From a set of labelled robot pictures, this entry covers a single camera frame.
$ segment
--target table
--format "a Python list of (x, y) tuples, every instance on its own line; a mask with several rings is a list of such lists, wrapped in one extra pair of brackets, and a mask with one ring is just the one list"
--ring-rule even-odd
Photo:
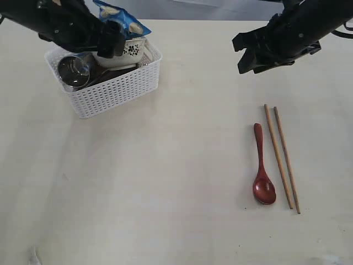
[[(159, 88), (88, 120), (46, 66), (51, 44), (1, 26), (1, 264), (26, 264), (33, 244), (43, 265), (352, 264), (351, 43), (330, 35), (291, 67), (239, 75), (231, 39), (264, 22), (143, 22)], [(264, 103), (282, 116), (301, 215)], [(256, 122), (273, 206), (252, 195)]]

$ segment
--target blue snack bag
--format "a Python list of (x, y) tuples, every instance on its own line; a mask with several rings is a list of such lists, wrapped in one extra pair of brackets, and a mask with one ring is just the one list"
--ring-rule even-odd
[(125, 9), (112, 6), (100, 0), (93, 0), (99, 7), (99, 19), (103, 22), (112, 20), (124, 28), (126, 39), (139, 38), (145, 36), (151, 31), (139, 22), (133, 15), (130, 15)]

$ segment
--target chopsticks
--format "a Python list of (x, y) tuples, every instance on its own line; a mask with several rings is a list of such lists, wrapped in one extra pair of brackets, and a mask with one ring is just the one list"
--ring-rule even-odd
[(283, 133), (283, 130), (282, 130), (281, 119), (280, 119), (280, 116), (278, 114), (277, 107), (274, 107), (274, 111), (275, 111), (275, 116), (276, 116), (276, 120), (277, 120), (278, 131), (280, 132), (280, 136), (281, 136), (283, 152), (285, 153), (285, 159), (286, 159), (286, 163), (287, 163), (289, 179), (290, 179), (291, 185), (292, 185), (294, 201), (296, 203), (297, 212), (298, 212), (298, 214), (300, 214), (299, 200), (298, 200), (296, 185), (294, 183), (294, 177), (293, 177), (293, 172), (292, 172), (291, 161), (289, 159), (288, 149), (287, 149), (287, 145), (286, 145), (286, 140), (285, 140), (285, 136), (284, 136), (284, 133)]
[(280, 169), (281, 178), (282, 178), (283, 186), (284, 186), (284, 189), (285, 189), (286, 197), (287, 197), (287, 200), (288, 200), (289, 208), (293, 209), (293, 201), (292, 201), (292, 199), (290, 197), (290, 194), (289, 194), (289, 188), (288, 188), (285, 172), (284, 172), (283, 165), (282, 165), (282, 159), (281, 159), (280, 153), (278, 151), (277, 140), (275, 138), (274, 130), (273, 130), (273, 127), (272, 127), (272, 120), (271, 120), (271, 116), (270, 116), (270, 112), (269, 112), (269, 107), (267, 106), (267, 104), (265, 104), (264, 107), (265, 107), (265, 113), (266, 113), (266, 117), (267, 117), (267, 122), (268, 122), (269, 129), (270, 129), (272, 143), (273, 143), (274, 150), (275, 150), (277, 164), (278, 164), (278, 168)]

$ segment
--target white wall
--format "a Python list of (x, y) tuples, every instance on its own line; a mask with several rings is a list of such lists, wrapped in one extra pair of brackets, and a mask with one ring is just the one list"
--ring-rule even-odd
[[(98, 8), (85, 0), (93, 13)], [(106, 0), (139, 19), (269, 20), (282, 4), (259, 0)]]

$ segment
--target red wooden spoon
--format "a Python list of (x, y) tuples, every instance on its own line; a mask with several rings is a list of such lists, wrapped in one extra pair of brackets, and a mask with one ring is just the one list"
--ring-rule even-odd
[(259, 153), (259, 171), (253, 184), (255, 198), (262, 204), (272, 204), (276, 201), (276, 191), (271, 180), (268, 178), (264, 167), (263, 154), (263, 129), (260, 124), (254, 124), (256, 143)]

